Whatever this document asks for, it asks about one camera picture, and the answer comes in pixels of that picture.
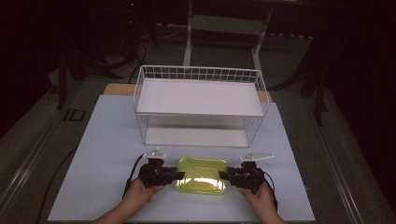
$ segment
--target white wire rack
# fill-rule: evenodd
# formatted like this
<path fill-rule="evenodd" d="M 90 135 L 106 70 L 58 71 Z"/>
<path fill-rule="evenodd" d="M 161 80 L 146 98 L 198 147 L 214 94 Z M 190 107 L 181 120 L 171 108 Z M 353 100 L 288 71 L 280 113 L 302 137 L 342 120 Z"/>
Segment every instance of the white wire rack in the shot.
<path fill-rule="evenodd" d="M 141 104 L 141 94 L 144 88 L 145 80 L 153 79 L 173 79 L 173 80 L 199 80 L 221 83 L 249 83 L 257 92 L 258 104 L 262 111 L 262 116 L 227 116 L 227 115 L 200 115 L 200 114 L 183 114 L 180 112 L 173 114 L 153 114 L 141 113 L 138 110 Z M 175 123 L 177 127 L 190 126 L 190 128 L 210 129 L 210 130 L 227 130 L 235 128 L 240 124 L 243 129 L 246 143 L 244 147 L 248 147 L 253 141 L 256 132 L 260 128 L 264 116 L 268 109 L 269 96 L 266 92 L 262 73 L 259 70 L 239 69 L 239 68 L 221 68 L 221 67 L 198 67 L 198 66 L 162 66 L 162 65 L 143 65 L 140 67 L 139 76 L 136 81 L 134 91 L 134 110 L 139 123 L 140 132 L 145 144 L 162 145 L 162 143 L 148 142 L 149 128 L 154 120 L 161 120 L 162 126 Z M 209 146 L 220 146 L 209 141 Z M 170 142 L 164 145 L 200 145 L 197 143 L 173 144 Z"/>

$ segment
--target wire basket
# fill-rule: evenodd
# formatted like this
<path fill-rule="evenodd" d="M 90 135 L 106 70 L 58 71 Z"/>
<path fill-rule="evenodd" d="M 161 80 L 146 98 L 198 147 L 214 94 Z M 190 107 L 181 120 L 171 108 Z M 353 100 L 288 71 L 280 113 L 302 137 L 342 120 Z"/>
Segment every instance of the wire basket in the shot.
<path fill-rule="evenodd" d="M 235 114 L 203 114 L 203 113 L 194 113 L 194 112 L 183 112 L 183 104 L 177 104 L 177 106 L 181 106 L 176 112 L 159 112 L 159 113 L 149 113 L 147 111 L 141 111 L 139 109 L 139 105 L 142 105 L 143 100 L 147 100 L 147 98 L 142 99 L 142 94 L 144 94 L 145 83 L 151 80 L 165 80 L 176 82 L 182 80 L 181 85 L 186 85 L 186 83 L 194 83 L 199 82 L 200 85 L 205 84 L 213 84 L 224 86 L 224 84 L 234 83 L 236 85 L 249 85 L 255 91 L 254 95 L 257 95 L 257 105 L 261 111 L 259 116 L 236 116 Z M 211 94 L 217 94 L 216 90 L 213 90 Z M 236 68 L 221 68 L 221 67 L 198 67 L 198 66 L 162 66 L 162 65 L 143 65 L 140 67 L 139 76 L 136 81 L 136 87 L 134 90 L 134 110 L 136 113 L 136 117 L 139 124 L 139 129 L 142 134 L 142 138 L 145 144 L 153 144 L 153 145 L 187 145 L 187 146 L 212 146 L 212 147 L 248 147 L 254 139 L 256 132 L 260 128 L 262 121 L 265 117 L 265 114 L 268 110 L 269 96 L 265 89 L 264 81 L 262 78 L 262 73 L 259 70 L 251 70 L 251 69 L 236 69 Z M 201 132 L 203 134 L 202 138 L 205 139 L 207 143 L 203 143 L 203 139 L 201 143 L 189 143 L 178 141 L 160 141 L 158 143 L 148 141 L 148 133 L 150 127 L 152 127 L 153 123 L 161 123 L 161 126 L 169 127 L 174 124 L 174 129 L 176 127 L 185 127 L 189 126 L 188 130 L 206 130 Z M 222 135 L 221 138 L 226 138 L 226 140 L 222 140 L 222 143 L 218 142 L 218 139 L 208 140 L 211 138 L 212 133 L 210 132 L 230 132 L 233 129 L 237 129 L 239 131 L 243 131 L 244 138 L 246 141 L 244 143 L 226 143 L 231 138 L 234 138 L 230 135 Z"/>

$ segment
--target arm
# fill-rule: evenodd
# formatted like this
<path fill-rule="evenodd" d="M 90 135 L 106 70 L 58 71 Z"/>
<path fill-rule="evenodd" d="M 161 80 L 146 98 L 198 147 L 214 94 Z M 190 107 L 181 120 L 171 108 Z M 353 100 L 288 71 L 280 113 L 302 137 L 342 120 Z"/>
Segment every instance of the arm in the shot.
<path fill-rule="evenodd" d="M 92 224 L 118 224 L 136 214 L 151 201 L 154 194 L 161 191 L 163 186 L 146 189 L 143 182 L 137 178 L 131 183 L 122 201 L 113 209 L 97 218 Z"/>
<path fill-rule="evenodd" d="M 247 199 L 253 208 L 254 214 L 265 224 L 285 224 L 286 222 L 277 214 L 274 206 L 273 196 L 268 186 L 263 183 L 256 194 L 252 194 L 249 189 L 238 191 Z"/>

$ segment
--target green lid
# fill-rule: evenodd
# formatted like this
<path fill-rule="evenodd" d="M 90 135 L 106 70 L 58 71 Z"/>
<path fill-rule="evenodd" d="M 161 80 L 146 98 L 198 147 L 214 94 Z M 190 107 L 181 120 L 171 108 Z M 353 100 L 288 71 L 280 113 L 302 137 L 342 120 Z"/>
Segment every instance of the green lid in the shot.
<path fill-rule="evenodd" d="M 185 172 L 184 178 L 177 181 L 181 192 L 221 194 L 225 190 L 219 171 L 227 170 L 226 161 L 186 157 L 178 163 L 178 170 Z"/>

